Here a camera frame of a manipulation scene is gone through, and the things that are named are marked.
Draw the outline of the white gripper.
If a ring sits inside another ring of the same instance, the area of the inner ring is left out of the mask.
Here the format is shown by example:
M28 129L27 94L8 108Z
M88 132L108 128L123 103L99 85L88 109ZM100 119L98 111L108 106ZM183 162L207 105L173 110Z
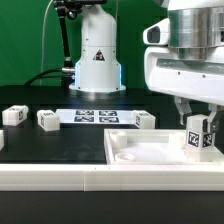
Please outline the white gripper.
M190 100L210 103L208 132L217 133L224 106L224 45L209 48L205 61L182 60L167 46L169 20L163 19L143 32L144 77L151 91L173 95L180 124L192 115Z

